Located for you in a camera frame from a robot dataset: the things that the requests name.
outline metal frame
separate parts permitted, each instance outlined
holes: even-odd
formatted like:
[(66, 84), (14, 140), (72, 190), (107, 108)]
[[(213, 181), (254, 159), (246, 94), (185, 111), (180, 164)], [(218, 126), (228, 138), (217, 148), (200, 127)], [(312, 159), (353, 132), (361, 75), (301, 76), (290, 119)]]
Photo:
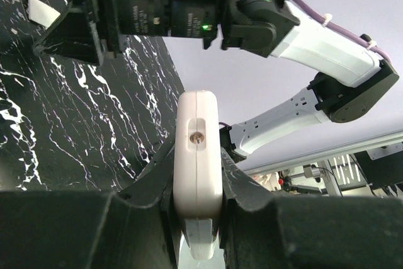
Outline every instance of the metal frame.
[(329, 160), (319, 162), (318, 164), (325, 168), (322, 169), (322, 171), (324, 173), (323, 182), (325, 183), (327, 194), (342, 197), (343, 194), (341, 193), (338, 181), (334, 175), (334, 170), (332, 169)]
[(374, 149), (370, 149), (369, 151), (366, 151), (369, 155), (369, 157), (372, 160), (377, 160), (380, 159), (381, 157), (386, 157), (391, 154), (396, 154), (400, 151), (403, 151), (403, 143), (397, 143), (391, 146), (383, 146), (383, 147), (378, 147)]
[(285, 169), (303, 166), (307, 163), (317, 163), (319, 161), (325, 161), (333, 157), (338, 157), (342, 154), (354, 154), (356, 152), (367, 151), (370, 149), (396, 144), (399, 142), (403, 142), (403, 129), (395, 132), (390, 132), (381, 136), (358, 140), (356, 142), (343, 146), (336, 146), (329, 149), (324, 149), (322, 151), (311, 152), (310, 154), (290, 157), (278, 162), (272, 162), (252, 168), (246, 168), (243, 169), (243, 171), (248, 175), (274, 173), (277, 171), (283, 171)]

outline white robot arm segment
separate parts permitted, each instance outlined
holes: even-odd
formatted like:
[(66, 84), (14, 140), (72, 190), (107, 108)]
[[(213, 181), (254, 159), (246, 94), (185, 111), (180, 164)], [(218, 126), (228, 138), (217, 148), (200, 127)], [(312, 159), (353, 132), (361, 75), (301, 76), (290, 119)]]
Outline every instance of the white robot arm segment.
[(286, 1), (292, 15), (300, 20), (271, 53), (299, 62), (355, 88), (380, 70), (375, 52), (322, 26), (295, 4)]
[(304, 88), (293, 98), (246, 122), (232, 125), (230, 138), (234, 151), (248, 156), (261, 146), (303, 127), (324, 123), (329, 118), (315, 105), (315, 93)]

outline screw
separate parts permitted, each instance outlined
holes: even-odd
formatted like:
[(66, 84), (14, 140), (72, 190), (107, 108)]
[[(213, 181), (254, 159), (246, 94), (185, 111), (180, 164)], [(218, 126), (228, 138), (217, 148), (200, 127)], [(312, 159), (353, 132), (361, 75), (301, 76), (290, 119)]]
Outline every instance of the screw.
[(190, 135), (190, 142), (200, 144), (204, 141), (204, 135), (201, 132), (194, 132)]

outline cable tie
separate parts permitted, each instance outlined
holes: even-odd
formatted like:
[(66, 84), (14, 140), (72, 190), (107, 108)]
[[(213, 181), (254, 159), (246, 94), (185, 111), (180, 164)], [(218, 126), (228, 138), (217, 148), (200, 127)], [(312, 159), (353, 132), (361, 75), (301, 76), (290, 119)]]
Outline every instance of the cable tie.
[(326, 13), (323, 15), (323, 18), (325, 18), (325, 21), (323, 21), (322, 26), (325, 28), (329, 24), (330, 21), (333, 19), (333, 15), (330, 13)]
[(376, 46), (377, 46), (377, 42), (375, 40), (370, 40), (368, 42), (368, 46), (366, 47), (366, 49), (370, 50), (370, 49), (372, 49), (373, 47), (376, 47)]

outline black mounting bracket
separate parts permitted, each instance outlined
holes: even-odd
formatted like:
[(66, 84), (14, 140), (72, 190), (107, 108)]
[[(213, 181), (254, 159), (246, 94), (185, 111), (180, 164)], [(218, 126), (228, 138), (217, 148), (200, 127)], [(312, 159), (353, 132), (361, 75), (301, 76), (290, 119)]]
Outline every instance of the black mounting bracket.
[(33, 50), (38, 55), (100, 66), (105, 52), (116, 58), (124, 51), (126, 37), (119, 31), (115, 0), (69, 0)]
[(222, 148), (225, 149), (225, 151), (231, 157), (231, 159), (235, 163), (238, 163), (243, 160), (246, 160), (246, 157), (234, 151), (236, 149), (236, 146), (234, 143), (231, 142), (231, 136), (229, 134), (229, 131), (231, 129), (232, 129), (231, 126), (224, 126), (220, 129), (220, 145)]
[(380, 71), (356, 88), (350, 88), (328, 75), (318, 73), (308, 86), (320, 100), (316, 109), (322, 110), (334, 123), (346, 123), (361, 118), (399, 80), (399, 75), (389, 62), (381, 60), (380, 67)]
[(222, 50), (235, 47), (267, 58), (300, 24), (285, 0), (237, 0), (237, 11), (230, 9), (232, 1), (224, 6)]

